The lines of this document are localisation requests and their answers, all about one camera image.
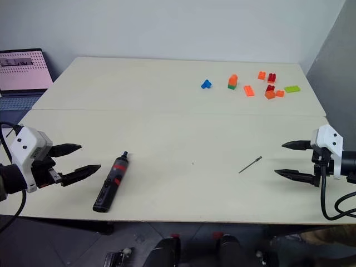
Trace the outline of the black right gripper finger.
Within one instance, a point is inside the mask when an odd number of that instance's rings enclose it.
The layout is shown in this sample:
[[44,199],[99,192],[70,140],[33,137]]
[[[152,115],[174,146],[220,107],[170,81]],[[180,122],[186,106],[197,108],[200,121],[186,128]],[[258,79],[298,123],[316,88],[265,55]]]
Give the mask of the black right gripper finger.
[[292,181],[304,182],[307,184],[311,184],[315,187],[319,187],[320,185],[320,176],[305,174],[299,172],[298,170],[290,169],[279,169],[274,170],[274,172]]
[[292,150],[312,150],[312,146],[310,140],[297,140],[297,141],[289,141],[281,145],[284,148],[292,149]]

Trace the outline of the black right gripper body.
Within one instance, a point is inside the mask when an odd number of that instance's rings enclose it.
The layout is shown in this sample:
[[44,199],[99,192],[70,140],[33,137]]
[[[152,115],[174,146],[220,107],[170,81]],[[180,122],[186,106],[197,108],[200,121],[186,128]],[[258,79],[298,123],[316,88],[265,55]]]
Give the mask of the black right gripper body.
[[331,155],[332,153],[327,148],[313,151],[311,161],[314,163],[314,186],[320,186],[320,179],[322,178],[322,167],[325,167],[325,176],[333,174],[334,160],[332,159]]

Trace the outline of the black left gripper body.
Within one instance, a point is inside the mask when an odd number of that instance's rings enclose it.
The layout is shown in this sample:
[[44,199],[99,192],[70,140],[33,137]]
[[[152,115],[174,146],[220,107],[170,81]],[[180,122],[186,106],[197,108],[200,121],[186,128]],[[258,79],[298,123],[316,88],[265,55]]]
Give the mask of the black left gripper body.
[[31,171],[38,188],[62,182],[61,174],[53,168],[56,163],[52,158],[59,156],[58,147],[54,146],[43,159],[36,159],[32,163]]

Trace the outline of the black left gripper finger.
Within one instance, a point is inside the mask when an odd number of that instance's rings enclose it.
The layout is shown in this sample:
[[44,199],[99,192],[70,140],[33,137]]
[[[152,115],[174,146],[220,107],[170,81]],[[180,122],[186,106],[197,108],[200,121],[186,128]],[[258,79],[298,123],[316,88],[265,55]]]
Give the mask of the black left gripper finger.
[[61,185],[68,186],[82,181],[94,174],[97,170],[100,169],[100,167],[101,165],[87,165],[79,169],[75,169],[74,172],[69,174],[61,175]]
[[52,146],[50,149],[50,157],[61,157],[65,155],[69,155],[79,149],[82,146],[78,144],[60,144]]

